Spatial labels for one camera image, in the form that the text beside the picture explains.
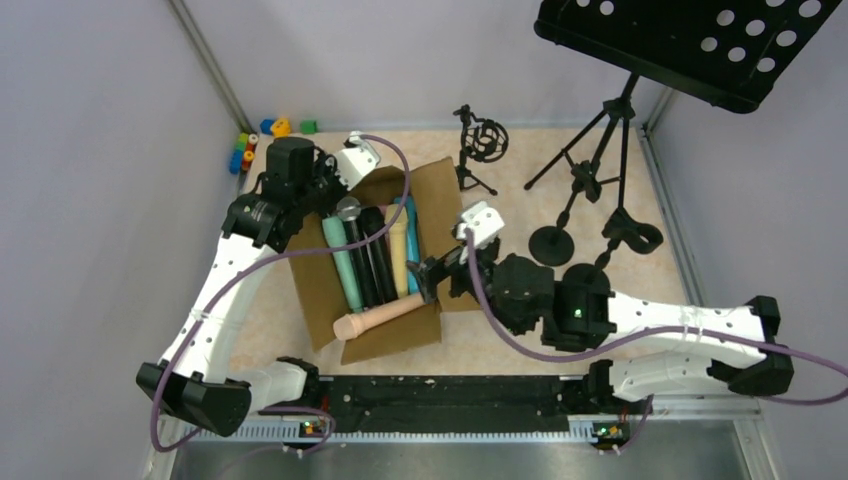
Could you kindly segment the black round-base stand with clip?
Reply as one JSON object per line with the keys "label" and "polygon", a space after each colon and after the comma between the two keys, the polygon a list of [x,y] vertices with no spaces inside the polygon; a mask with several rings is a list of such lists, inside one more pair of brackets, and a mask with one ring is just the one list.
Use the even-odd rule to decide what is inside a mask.
{"label": "black round-base stand with clip", "polygon": [[590,203],[596,203],[601,196],[602,186],[596,178],[597,168],[590,160],[584,160],[571,168],[574,180],[571,195],[565,208],[559,213],[556,223],[535,230],[529,241],[531,256],[539,263],[557,267],[566,264],[573,256],[575,244],[566,231],[572,208],[578,196],[583,194]]}

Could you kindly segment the black microphone silver grille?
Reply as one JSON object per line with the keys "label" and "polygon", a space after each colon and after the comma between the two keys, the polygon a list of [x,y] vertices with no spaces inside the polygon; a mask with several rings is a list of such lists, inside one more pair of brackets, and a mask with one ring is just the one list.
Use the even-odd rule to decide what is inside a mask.
{"label": "black microphone silver grille", "polygon": [[[358,223],[361,210],[359,201],[351,196],[344,197],[337,204],[337,217],[343,223],[349,245],[364,241],[366,238]],[[378,306],[381,298],[367,247],[359,246],[351,249],[349,253],[360,287],[364,309]]]}

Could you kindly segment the brown cardboard box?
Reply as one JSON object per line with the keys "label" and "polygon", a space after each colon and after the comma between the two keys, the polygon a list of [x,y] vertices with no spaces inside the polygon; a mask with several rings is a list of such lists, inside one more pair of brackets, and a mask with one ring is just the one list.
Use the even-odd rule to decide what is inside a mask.
{"label": "brown cardboard box", "polygon": [[[440,257],[457,246],[452,229],[463,204],[451,157],[444,157],[412,170],[406,176],[395,166],[375,170],[351,192],[363,213],[352,223],[341,227],[344,244],[353,242],[353,233],[361,237],[375,233],[389,219],[385,207],[393,204],[408,187],[416,213],[408,218],[417,227],[418,252],[422,257]],[[399,299],[398,282],[393,275],[390,239],[383,237],[367,247],[348,253],[354,283],[366,309]],[[335,340],[333,323],[351,312],[345,287],[337,268],[336,255],[319,254],[295,257],[290,266],[303,311],[305,325],[314,350]],[[450,283],[437,288],[434,303],[424,305],[397,319],[370,329],[357,338],[344,342],[340,363],[343,366],[400,354],[442,339],[444,313],[478,310],[469,294],[451,296]]]}

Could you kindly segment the beige pink microphone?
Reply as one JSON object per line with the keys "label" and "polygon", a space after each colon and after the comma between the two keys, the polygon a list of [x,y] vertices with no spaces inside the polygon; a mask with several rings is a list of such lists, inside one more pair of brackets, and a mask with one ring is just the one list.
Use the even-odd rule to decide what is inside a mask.
{"label": "beige pink microphone", "polygon": [[377,326],[395,320],[425,305],[420,293],[408,295],[364,312],[346,314],[332,325],[335,337],[340,341],[349,341]]}

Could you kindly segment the black round-base stand with holder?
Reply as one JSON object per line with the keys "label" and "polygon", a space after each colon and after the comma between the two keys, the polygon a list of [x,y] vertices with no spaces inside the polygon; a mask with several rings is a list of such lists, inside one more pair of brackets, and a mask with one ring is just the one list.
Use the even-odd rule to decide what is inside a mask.
{"label": "black round-base stand with holder", "polygon": [[625,244],[639,255],[648,255],[664,243],[661,230],[649,223],[635,220],[624,207],[617,207],[602,230],[607,240],[606,249],[590,263],[578,263],[569,267],[563,274],[566,284],[588,286],[596,290],[610,290],[611,283],[605,273],[612,254]]}

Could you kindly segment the black shock mount tripod stand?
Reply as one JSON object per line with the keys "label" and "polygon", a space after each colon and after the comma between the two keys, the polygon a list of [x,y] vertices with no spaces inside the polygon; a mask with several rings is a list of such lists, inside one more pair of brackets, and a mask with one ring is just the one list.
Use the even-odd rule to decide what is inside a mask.
{"label": "black shock mount tripod stand", "polygon": [[462,124],[459,163],[455,167],[459,189],[467,191],[482,187],[490,195],[497,196],[496,189],[471,171],[468,161],[488,164],[501,160],[509,147],[506,128],[490,118],[478,117],[468,104],[460,106],[453,115],[458,117]]}

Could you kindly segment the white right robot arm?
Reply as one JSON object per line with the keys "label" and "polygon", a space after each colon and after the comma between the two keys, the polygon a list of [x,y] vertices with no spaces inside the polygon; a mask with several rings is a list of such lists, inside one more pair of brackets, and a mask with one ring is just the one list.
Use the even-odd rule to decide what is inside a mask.
{"label": "white right robot arm", "polygon": [[516,344],[524,355],[591,361],[587,388],[594,397],[636,402],[715,387],[774,397],[794,377],[791,355],[775,341],[780,314],[771,297],[717,309],[650,301],[597,281],[558,280],[551,268],[515,254],[498,260],[495,247],[473,255],[458,247],[408,268],[425,299],[443,281],[454,296],[470,294],[507,340],[539,328],[553,353]]}

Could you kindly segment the black music stand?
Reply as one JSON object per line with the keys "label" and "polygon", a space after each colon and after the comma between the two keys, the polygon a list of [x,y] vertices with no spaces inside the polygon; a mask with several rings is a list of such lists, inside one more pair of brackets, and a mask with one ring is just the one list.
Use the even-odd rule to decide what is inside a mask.
{"label": "black music stand", "polygon": [[649,79],[735,114],[755,112],[838,7],[836,1],[544,1],[535,34],[628,78],[593,122],[629,129]]}

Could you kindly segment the cream yellow microphone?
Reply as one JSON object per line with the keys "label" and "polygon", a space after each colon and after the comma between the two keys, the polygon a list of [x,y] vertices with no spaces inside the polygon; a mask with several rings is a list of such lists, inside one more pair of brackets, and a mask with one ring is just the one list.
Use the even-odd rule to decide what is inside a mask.
{"label": "cream yellow microphone", "polygon": [[392,276],[399,297],[409,294],[407,279],[407,227],[408,215],[404,206],[391,204],[385,212],[386,223],[394,219],[389,228],[389,248],[392,266]]}

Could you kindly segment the green toy block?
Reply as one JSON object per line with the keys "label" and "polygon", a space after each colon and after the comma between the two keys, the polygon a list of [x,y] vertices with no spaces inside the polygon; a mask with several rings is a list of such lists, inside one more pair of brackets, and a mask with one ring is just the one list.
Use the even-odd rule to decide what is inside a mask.
{"label": "green toy block", "polygon": [[318,122],[313,119],[302,120],[299,129],[301,134],[314,135],[318,132]]}

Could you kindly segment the mint green microphone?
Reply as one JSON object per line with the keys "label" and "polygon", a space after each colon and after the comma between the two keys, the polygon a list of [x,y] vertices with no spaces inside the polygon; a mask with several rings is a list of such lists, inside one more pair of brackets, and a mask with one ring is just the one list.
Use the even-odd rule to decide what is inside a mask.
{"label": "mint green microphone", "polygon": [[[321,226],[325,241],[330,248],[348,245],[343,223],[337,216],[324,218]],[[364,304],[349,252],[334,251],[332,256],[348,307],[354,313],[362,312]]]}

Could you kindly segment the blue toy block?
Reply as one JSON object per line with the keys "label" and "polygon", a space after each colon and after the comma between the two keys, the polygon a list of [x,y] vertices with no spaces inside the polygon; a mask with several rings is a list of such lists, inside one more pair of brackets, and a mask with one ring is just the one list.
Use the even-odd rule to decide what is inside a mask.
{"label": "blue toy block", "polygon": [[262,120],[260,122],[260,132],[264,135],[271,135],[272,134],[272,126],[274,125],[275,122],[276,122],[276,120],[273,119],[273,118]]}

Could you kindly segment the blue cylinder toy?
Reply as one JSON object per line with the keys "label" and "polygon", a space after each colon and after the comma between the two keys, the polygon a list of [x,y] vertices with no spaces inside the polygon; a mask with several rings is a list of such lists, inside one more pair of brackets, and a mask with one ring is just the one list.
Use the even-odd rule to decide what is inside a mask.
{"label": "blue cylinder toy", "polygon": [[228,170],[231,174],[237,175],[242,171],[244,151],[235,149],[230,157]]}

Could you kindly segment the green cylinder toy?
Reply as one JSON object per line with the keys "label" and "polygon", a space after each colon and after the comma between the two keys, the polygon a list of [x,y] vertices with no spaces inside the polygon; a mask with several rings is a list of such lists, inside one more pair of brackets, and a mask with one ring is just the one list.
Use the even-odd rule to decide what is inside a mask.
{"label": "green cylinder toy", "polygon": [[244,151],[248,144],[249,135],[247,133],[241,133],[238,137],[236,149],[240,151]]}

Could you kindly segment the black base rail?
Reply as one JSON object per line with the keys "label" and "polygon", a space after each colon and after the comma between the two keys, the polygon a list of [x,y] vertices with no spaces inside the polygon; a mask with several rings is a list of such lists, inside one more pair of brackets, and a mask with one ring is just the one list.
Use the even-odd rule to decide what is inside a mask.
{"label": "black base rail", "polygon": [[360,439],[516,440],[585,433],[580,415],[622,422],[644,404],[614,397],[583,377],[559,375],[322,376],[292,407],[336,421],[334,436]]}

